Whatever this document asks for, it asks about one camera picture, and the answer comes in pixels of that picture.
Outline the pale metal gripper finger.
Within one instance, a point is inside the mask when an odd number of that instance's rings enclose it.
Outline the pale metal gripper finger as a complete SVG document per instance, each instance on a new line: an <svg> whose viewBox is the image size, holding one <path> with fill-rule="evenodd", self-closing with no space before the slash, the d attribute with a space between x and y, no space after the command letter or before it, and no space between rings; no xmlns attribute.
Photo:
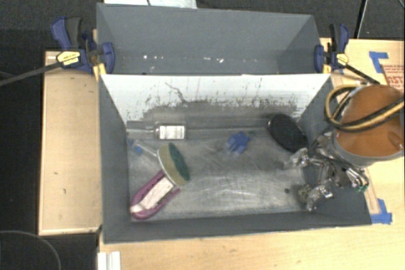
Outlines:
<svg viewBox="0 0 405 270"><path fill-rule="evenodd" d="M297 196L308 211L314 211L324 201L334 198L334 194L325 185L303 185L297 190Z"/></svg>
<svg viewBox="0 0 405 270"><path fill-rule="evenodd" d="M310 157L307 148L299 149L293 153L284 163L283 169L305 168L310 164Z"/></svg>

